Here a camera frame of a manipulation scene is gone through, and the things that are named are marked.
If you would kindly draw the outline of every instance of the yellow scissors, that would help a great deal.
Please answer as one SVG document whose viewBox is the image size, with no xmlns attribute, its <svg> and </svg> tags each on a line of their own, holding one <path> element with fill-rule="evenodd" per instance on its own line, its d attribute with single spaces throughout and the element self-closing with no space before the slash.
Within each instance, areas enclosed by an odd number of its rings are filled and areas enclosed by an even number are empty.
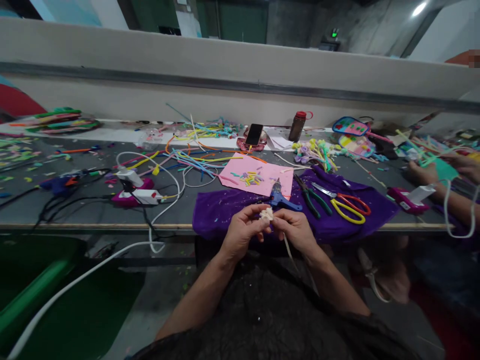
<svg viewBox="0 0 480 360">
<path fill-rule="evenodd" d="M 352 196 L 352 195 L 345 195 L 345 194 L 341 194 L 341 193 L 334 193 L 334 192 L 331 192 L 331 191 L 328 191 L 327 189 L 321 187 L 320 185 L 312 182 L 311 183 L 313 185 L 313 187 L 319 191 L 321 191 L 322 193 L 328 195 L 330 197 L 330 202 L 331 204 L 333 205 L 333 207 L 335 208 L 336 212 L 342 217 L 344 218 L 345 220 L 347 220 L 348 222 L 350 223 L 353 223 L 353 224 L 357 224 L 357 225 L 361 225 L 361 224 L 364 224 L 365 223 L 365 216 L 368 216 L 372 213 L 372 211 L 370 210 L 369 206 L 364 203 L 362 200 L 360 200 L 358 197 L 355 197 L 355 196 Z M 345 205 L 344 203 L 338 201 L 337 199 L 341 199 L 343 200 L 347 205 Z M 359 208 L 358 206 L 355 206 L 354 204 L 352 204 L 350 201 L 355 201 L 357 203 L 359 203 L 360 205 L 362 205 L 364 207 L 364 209 L 361 209 Z M 355 220 L 355 219 L 352 219 L 351 217 L 348 217 L 347 215 L 345 215 L 340 209 L 339 209 L 339 206 L 348 210 L 349 212 L 351 212 L 352 214 L 358 216 L 360 218 L 360 220 Z"/>
</svg>

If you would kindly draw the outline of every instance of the ceiling light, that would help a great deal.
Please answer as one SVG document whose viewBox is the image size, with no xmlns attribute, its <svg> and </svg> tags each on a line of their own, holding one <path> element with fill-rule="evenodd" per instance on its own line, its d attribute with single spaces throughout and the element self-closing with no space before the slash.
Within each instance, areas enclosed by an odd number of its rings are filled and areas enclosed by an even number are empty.
<svg viewBox="0 0 480 360">
<path fill-rule="evenodd" d="M 425 9 L 425 7 L 427 6 L 427 2 L 422 2 L 420 5 L 418 5 L 416 7 L 416 9 L 413 11 L 413 14 L 412 16 L 417 16 L 418 14 L 420 14 L 422 12 L 423 9 Z"/>
</svg>

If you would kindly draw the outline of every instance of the pink paper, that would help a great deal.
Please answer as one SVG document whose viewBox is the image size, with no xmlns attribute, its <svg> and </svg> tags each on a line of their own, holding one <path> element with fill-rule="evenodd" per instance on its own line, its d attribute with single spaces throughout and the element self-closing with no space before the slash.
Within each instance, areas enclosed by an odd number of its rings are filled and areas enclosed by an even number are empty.
<svg viewBox="0 0 480 360">
<path fill-rule="evenodd" d="M 238 152 L 233 155 L 235 158 L 242 157 L 243 159 L 231 159 L 228 164 L 223 168 L 220 175 L 235 180 L 238 185 L 235 185 L 233 182 L 220 178 L 220 182 L 223 186 L 240 189 L 248 193 L 270 196 L 272 192 L 272 187 L 274 181 L 272 179 L 280 178 L 281 184 L 281 194 L 287 199 L 290 198 L 292 194 L 292 182 L 294 179 L 294 172 L 292 170 L 281 173 L 283 170 L 292 169 L 287 166 L 279 166 L 271 163 L 263 163 L 261 161 L 255 160 L 250 156 L 240 154 Z M 262 177 L 263 181 L 260 181 L 260 185 L 250 185 L 243 181 L 240 181 L 240 178 L 234 176 L 231 173 L 242 176 L 243 173 L 256 172 L 259 176 Z"/>
</svg>

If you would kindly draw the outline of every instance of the work table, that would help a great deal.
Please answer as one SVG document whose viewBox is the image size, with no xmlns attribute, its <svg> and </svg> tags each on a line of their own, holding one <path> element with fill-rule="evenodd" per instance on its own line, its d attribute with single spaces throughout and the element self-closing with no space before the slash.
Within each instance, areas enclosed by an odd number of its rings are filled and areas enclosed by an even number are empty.
<svg viewBox="0 0 480 360">
<path fill-rule="evenodd" d="M 39 162 L 42 161 L 41 158 L 53 155 L 55 150 L 59 148 L 81 149 L 99 145 L 101 150 L 97 152 L 97 155 L 91 153 L 75 153 L 72 154 L 72 159 L 69 161 L 60 158 L 57 161 L 47 163 L 32 171 L 27 171 L 28 166 L 24 166 L 4 172 L 2 175 L 11 176 L 14 177 L 14 179 L 7 182 L 0 181 L 0 187 L 4 188 L 2 192 L 8 192 L 11 193 L 12 196 L 15 196 L 45 179 L 59 176 L 69 171 L 91 168 L 112 168 L 116 165 L 116 155 L 118 153 L 124 151 L 139 152 L 139 149 L 137 149 L 132 143 L 116 142 L 112 147 L 108 147 L 109 144 L 111 144 L 111 142 L 88 140 L 72 142 L 70 139 L 38 138 L 32 142 L 32 147 L 35 147 L 36 150 L 42 151 L 42 155 L 38 157 Z M 160 145 L 156 150 L 163 150 L 164 148 L 164 145 Z M 293 162 L 293 153 L 282 152 L 281 155 L 286 160 Z M 277 156 L 274 156 L 272 151 L 256 152 L 255 156 L 272 164 L 288 166 Z M 125 162 L 134 157 L 134 155 L 126 154 L 123 155 L 120 161 Z M 387 186 L 401 187 L 408 191 L 415 188 L 401 174 L 401 167 L 405 166 L 405 162 L 401 159 L 380 164 L 363 160 L 360 160 L 360 162 L 367 170 Z M 337 174 L 342 175 L 347 180 L 372 186 L 381 194 L 386 194 L 387 190 L 351 159 L 344 156 L 338 156 L 335 158 L 335 163 L 340 167 Z M 167 168 L 175 164 L 176 161 L 170 159 L 163 166 Z M 387 167 L 389 168 L 388 171 L 378 170 L 378 168 Z M 140 167 L 140 172 L 144 172 L 147 169 L 147 164 L 144 164 Z M 173 168 L 171 173 L 178 180 L 181 187 L 183 182 L 182 172 L 178 172 L 178 168 Z M 300 175 L 302 170 L 296 171 L 295 173 Z M 24 180 L 25 177 L 30 177 L 33 181 L 27 182 Z M 158 176 L 150 177 L 155 182 L 154 189 L 157 189 L 162 195 L 174 195 L 177 193 L 175 183 L 164 171 L 161 171 Z M 200 173 L 193 169 L 186 175 L 186 181 L 190 185 L 201 185 L 211 180 L 210 177 L 204 176 L 203 182 L 200 182 L 200 177 Z M 94 179 L 95 177 L 90 177 L 86 178 L 85 181 Z M 105 180 L 106 179 L 100 179 L 93 184 L 83 185 L 68 201 L 81 197 L 104 196 L 121 191 L 122 187 L 120 183 L 117 183 L 113 188 L 110 188 L 105 184 Z M 203 187 L 185 187 L 184 194 L 169 211 L 158 219 L 155 227 L 161 231 L 168 231 L 169 233 L 170 231 L 173 231 L 175 234 L 193 234 L 192 218 L 197 194 L 218 191 L 221 189 L 225 189 L 225 187 L 222 186 L 218 179 L 215 179 L 212 183 Z M 3 232 L 25 233 L 37 222 L 39 213 L 44 204 L 51 197 L 52 194 L 49 191 L 40 189 L 24 196 L 9 206 L 0 209 L 0 230 Z M 432 204 L 428 199 L 425 202 L 428 205 Z M 167 204 L 159 204 L 147 208 L 146 211 L 149 219 L 153 219 L 167 206 Z M 443 216 L 433 210 L 428 210 L 420 216 L 420 219 L 414 215 L 399 211 L 389 223 L 385 224 L 380 229 L 380 231 L 395 233 L 446 231 Z M 101 232 L 103 234 L 125 234 L 126 232 L 145 234 L 147 229 L 148 226 L 145 223 L 142 209 L 140 207 L 125 209 L 115 207 L 107 200 L 85 199 L 62 210 L 55 218 L 54 222 L 40 225 L 36 232 L 49 234 L 95 232 Z"/>
</svg>

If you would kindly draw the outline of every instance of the concrete floor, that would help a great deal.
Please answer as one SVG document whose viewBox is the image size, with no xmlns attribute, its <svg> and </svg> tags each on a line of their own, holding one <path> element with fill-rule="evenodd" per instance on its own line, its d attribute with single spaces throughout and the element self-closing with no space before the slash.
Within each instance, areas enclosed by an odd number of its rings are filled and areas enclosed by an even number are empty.
<svg viewBox="0 0 480 360">
<path fill-rule="evenodd" d="M 95 249 L 105 242 L 118 241 L 105 236 L 97 243 Z M 144 241 L 143 237 L 128 237 L 121 241 L 124 247 L 128 243 Z M 193 244 L 167 245 L 162 252 L 164 257 L 189 256 L 193 253 Z M 129 256 L 151 256 L 148 246 L 136 248 Z M 340 271 L 350 280 L 348 268 L 344 263 L 337 263 Z M 125 359 L 150 344 L 167 317 L 178 304 L 187 286 L 197 276 L 195 266 L 163 266 L 132 269 L 128 271 L 146 272 L 144 286 L 141 289 L 129 315 L 120 329 L 115 341 L 103 360 Z M 371 289 L 363 290 L 363 297 L 369 308 L 391 329 L 411 346 L 424 360 L 441 360 L 445 358 L 442 343 L 434 333 L 422 310 L 413 302 L 407 305 L 383 303 L 378 300 Z"/>
</svg>

